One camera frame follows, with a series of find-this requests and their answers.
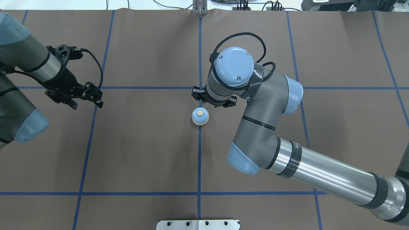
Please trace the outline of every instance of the gray robot arm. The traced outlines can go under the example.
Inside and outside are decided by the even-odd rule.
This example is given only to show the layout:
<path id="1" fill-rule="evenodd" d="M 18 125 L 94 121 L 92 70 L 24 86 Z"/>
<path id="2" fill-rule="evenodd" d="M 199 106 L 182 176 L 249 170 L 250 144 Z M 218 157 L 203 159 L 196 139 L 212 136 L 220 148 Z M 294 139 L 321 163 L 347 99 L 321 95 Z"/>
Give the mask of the gray robot arm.
<path id="1" fill-rule="evenodd" d="M 252 175 L 264 168 L 369 209 L 381 220 L 409 225 L 409 146 L 395 177 L 381 177 L 279 138 L 275 127 L 282 113 L 294 112 L 301 102 L 302 85 L 275 72 L 263 81 L 272 71 L 251 64 L 242 48 L 212 55 L 206 86 L 193 87 L 192 96 L 215 107 L 233 106 L 233 94 L 247 100 L 227 155 L 231 166 Z"/>
<path id="2" fill-rule="evenodd" d="M 66 68 L 69 60 L 82 58 L 82 52 L 88 52 L 99 66 L 101 81 L 98 87 L 91 82 L 79 84 Z M 103 73 L 91 52 L 66 45 L 45 47 L 13 16 L 0 13 L 0 148 L 13 140 L 26 143 L 49 126 L 44 115 L 7 78 L 10 73 L 35 79 L 56 103 L 76 109 L 78 104 L 73 98 L 78 98 L 102 108 Z"/>

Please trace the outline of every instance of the wire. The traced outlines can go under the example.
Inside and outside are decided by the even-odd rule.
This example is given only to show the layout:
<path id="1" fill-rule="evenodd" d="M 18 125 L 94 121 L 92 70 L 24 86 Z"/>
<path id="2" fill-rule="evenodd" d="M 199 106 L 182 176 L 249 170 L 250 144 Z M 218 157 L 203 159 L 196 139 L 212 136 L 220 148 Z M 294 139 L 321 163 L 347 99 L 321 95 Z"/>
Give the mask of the wire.
<path id="1" fill-rule="evenodd" d="M 246 3 L 246 9 L 245 10 L 250 10 L 250 8 L 249 8 L 249 0 L 247 0 L 247 2 L 245 2 Z"/>
<path id="2" fill-rule="evenodd" d="M 213 72 L 214 78 L 216 78 L 217 82 L 218 82 L 220 85 L 222 85 L 223 87 L 225 87 L 225 88 L 227 88 L 227 89 L 233 90 L 233 91 L 247 90 L 247 89 L 249 88 L 249 85 L 247 85 L 247 86 L 245 86 L 245 87 L 241 87 L 241 88 L 235 88 L 235 87 L 231 87 L 231 86 L 226 85 L 226 84 L 219 78 L 219 76 L 218 76 L 217 73 L 216 73 L 216 68 L 214 67 L 214 60 L 216 59 L 217 50 L 220 48 L 220 46 L 221 46 L 223 43 L 225 43 L 227 40 L 229 40 L 229 39 L 231 39 L 231 38 L 234 38 L 234 37 L 237 37 L 237 36 L 241 36 L 241 35 L 250 35 L 250 36 L 253 36 L 253 37 L 255 37 L 256 39 L 258 39 L 258 40 L 261 42 L 261 44 L 263 45 L 263 55 L 261 56 L 261 58 L 260 58 L 258 61 L 256 61 L 256 63 L 259 63 L 259 62 L 265 57 L 265 54 L 266 54 L 266 52 L 267 52 L 267 49 L 266 49 L 266 47 L 265 47 L 264 41 L 263 41 L 258 35 L 254 34 L 254 33 L 251 33 L 251 32 L 241 32 L 241 33 L 232 34 L 232 35 L 226 37 L 226 38 L 223 39 L 221 42 L 219 42 L 219 44 L 217 44 L 217 46 L 214 48 L 214 51 L 213 51 L 213 53 L 210 55 L 210 58 L 209 58 L 210 63 L 211 63 L 210 69 L 211 69 L 212 72 Z M 262 81 L 265 81 L 265 80 L 267 80 L 268 78 L 270 78 L 271 75 L 273 74 L 274 70 L 275 70 L 275 64 L 274 64 L 274 62 L 267 62 L 267 63 L 265 63 L 265 65 L 269 65 L 269 64 L 273 65 L 273 68 L 272 68 L 271 71 L 267 74 L 267 76 L 263 78 Z"/>
<path id="3" fill-rule="evenodd" d="M 263 8 L 262 8 L 261 10 L 264 10 L 265 6 L 266 6 L 267 4 L 269 4 L 269 3 L 271 3 L 271 9 L 273 9 L 274 2 L 273 2 L 273 1 L 268 1 L 268 2 L 264 3 L 264 6 L 263 6 Z"/>
<path id="4" fill-rule="evenodd" d="M 56 92 L 56 93 L 58 93 L 58 94 L 61 94 L 61 95 L 63 95 L 63 96 L 66 96 L 66 97 L 68 97 L 68 98 L 80 98 L 80 99 L 83 99 L 83 98 L 91 98 L 92 95 L 94 95 L 99 89 L 101 89 L 101 86 L 102 86 L 102 83 L 103 83 L 103 71 L 102 71 L 102 67 L 101 67 L 101 65 L 99 64 L 97 58 L 91 53 L 91 51 L 89 51 L 89 50 L 87 50 L 87 49 L 82 49 L 82 48 L 80 49 L 80 51 L 81 51 L 81 52 L 89 53 L 89 54 L 91 55 L 91 57 L 92 57 L 92 58 L 95 60 L 95 62 L 97 63 L 97 65 L 98 65 L 98 67 L 99 67 L 99 71 L 101 72 L 101 78 L 99 79 L 99 85 L 98 85 L 97 89 L 96 89 L 94 92 L 92 92 L 92 93 L 90 93 L 90 94 L 88 94 L 88 95 L 86 95 L 86 96 L 73 96 L 73 95 L 70 95 L 70 94 L 66 94 L 66 93 L 63 93 L 63 92 L 61 92 L 61 91 L 59 91 L 59 90 L 57 90 L 57 89 L 55 89 L 55 88 L 53 88 L 53 87 L 51 87 L 51 86 L 48 86 L 47 84 L 44 84 L 43 82 L 39 81 L 36 77 L 34 77 L 34 76 L 31 75 L 31 74 L 28 74 L 28 73 L 22 72 L 22 71 L 18 71 L 18 70 L 14 70 L 13 72 L 14 72 L 14 73 L 18 73 L 18 74 L 22 74 L 22 75 L 29 76 L 29 77 L 31 77 L 32 79 L 36 80 L 36 81 L 37 81 L 41 86 L 43 86 L 44 88 L 46 88 L 46 89 L 48 89 L 48 90 L 52 90 L 52 91 L 54 91 L 54 92 Z"/>
<path id="5" fill-rule="evenodd" d="M 288 8 L 288 7 L 286 7 L 286 8 L 280 8 L 280 9 L 278 9 L 278 10 L 282 10 L 282 9 L 295 9 L 295 10 L 297 10 L 297 11 L 301 11 L 301 10 L 296 9 L 296 8 Z"/>
<path id="6" fill-rule="evenodd" d="M 186 8 L 181 8 L 181 7 L 168 7 L 168 6 L 165 6 L 165 5 L 160 4 L 160 3 L 157 2 L 156 0 L 153 0 L 153 1 L 154 1 L 156 4 L 158 4 L 158 5 L 160 5 L 160 6 L 163 6 L 163 7 L 167 7 L 167 8 L 189 9 L 190 7 L 193 6 L 193 4 L 192 4 L 192 5 L 190 5 L 190 6 L 186 7 Z"/>

